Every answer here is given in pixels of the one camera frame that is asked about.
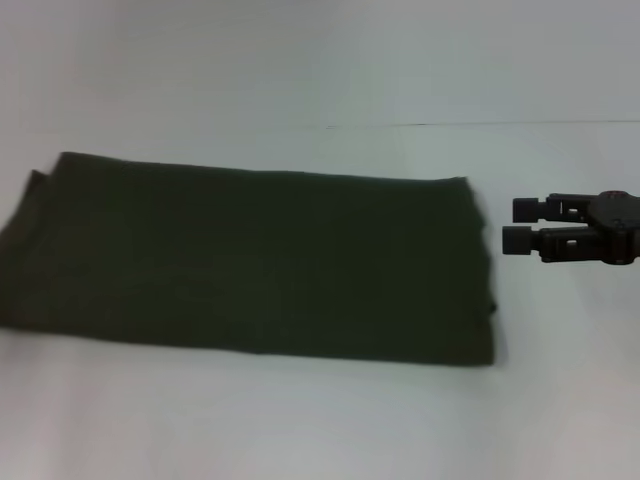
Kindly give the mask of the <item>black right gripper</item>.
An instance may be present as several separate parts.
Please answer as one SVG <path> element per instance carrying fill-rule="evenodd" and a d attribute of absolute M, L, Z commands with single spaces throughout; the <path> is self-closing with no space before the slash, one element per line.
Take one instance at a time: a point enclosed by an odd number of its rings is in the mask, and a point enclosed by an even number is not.
<path fill-rule="evenodd" d="M 587 223 L 587 216 L 601 235 L 589 227 L 505 226 L 502 253 L 529 256 L 537 252 L 544 263 L 603 261 L 611 265 L 628 265 L 640 257 L 640 196 L 605 191 L 597 196 L 551 194 L 545 200 L 516 198 L 512 202 L 514 223 Z"/>

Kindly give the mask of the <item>dark green printed T-shirt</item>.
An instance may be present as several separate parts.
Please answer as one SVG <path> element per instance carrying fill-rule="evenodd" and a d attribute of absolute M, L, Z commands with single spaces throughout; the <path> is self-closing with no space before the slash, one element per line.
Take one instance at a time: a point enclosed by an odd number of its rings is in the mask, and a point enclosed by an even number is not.
<path fill-rule="evenodd" d="M 0 231 L 0 328 L 254 354 L 488 366 L 484 222 L 463 178 L 63 154 Z"/>

